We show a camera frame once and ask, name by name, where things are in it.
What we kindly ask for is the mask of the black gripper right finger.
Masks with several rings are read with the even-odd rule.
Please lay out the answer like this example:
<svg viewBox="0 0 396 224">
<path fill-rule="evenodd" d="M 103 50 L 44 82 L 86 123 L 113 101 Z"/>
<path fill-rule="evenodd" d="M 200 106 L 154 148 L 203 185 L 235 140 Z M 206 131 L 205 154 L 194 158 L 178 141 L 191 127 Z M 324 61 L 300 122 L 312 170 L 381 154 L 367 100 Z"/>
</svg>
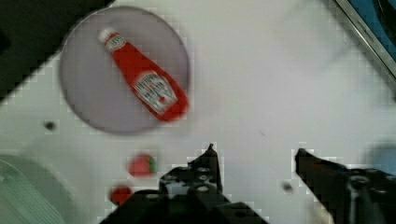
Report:
<svg viewBox="0 0 396 224">
<path fill-rule="evenodd" d="M 348 169 L 300 148 L 295 172 L 334 224 L 396 224 L 395 176 L 377 169 Z"/>
</svg>

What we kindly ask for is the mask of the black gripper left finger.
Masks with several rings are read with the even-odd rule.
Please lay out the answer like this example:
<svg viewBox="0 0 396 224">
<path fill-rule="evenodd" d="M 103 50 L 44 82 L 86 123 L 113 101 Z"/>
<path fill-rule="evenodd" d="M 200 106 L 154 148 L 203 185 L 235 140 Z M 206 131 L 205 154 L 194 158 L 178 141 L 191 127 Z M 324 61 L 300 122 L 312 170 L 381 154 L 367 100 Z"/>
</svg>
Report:
<svg viewBox="0 0 396 224">
<path fill-rule="evenodd" d="M 139 190 L 100 224 L 268 224 L 245 203 L 222 192 L 212 146 L 185 167 L 163 175 L 159 188 Z"/>
</svg>

